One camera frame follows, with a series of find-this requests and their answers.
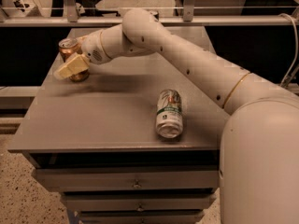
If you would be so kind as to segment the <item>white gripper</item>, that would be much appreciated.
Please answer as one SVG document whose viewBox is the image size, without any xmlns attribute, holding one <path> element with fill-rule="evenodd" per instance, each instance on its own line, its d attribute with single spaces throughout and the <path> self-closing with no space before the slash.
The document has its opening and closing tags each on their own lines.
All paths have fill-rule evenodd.
<svg viewBox="0 0 299 224">
<path fill-rule="evenodd" d="M 73 53 L 54 72 L 57 79 L 65 79 L 89 69 L 90 61 L 94 64 L 108 63 L 111 59 L 105 53 L 101 43 L 102 30 L 77 38 L 84 54 Z"/>
</svg>

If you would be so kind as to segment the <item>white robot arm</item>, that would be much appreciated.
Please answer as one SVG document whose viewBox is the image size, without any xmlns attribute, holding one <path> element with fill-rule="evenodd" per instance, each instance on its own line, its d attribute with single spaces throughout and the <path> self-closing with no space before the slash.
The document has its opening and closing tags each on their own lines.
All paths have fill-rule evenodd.
<svg viewBox="0 0 299 224">
<path fill-rule="evenodd" d="M 221 224 L 299 224 L 299 97 L 171 34 L 147 10 L 81 41 L 59 79 L 119 56 L 157 52 L 230 118 L 221 135 Z"/>
</svg>

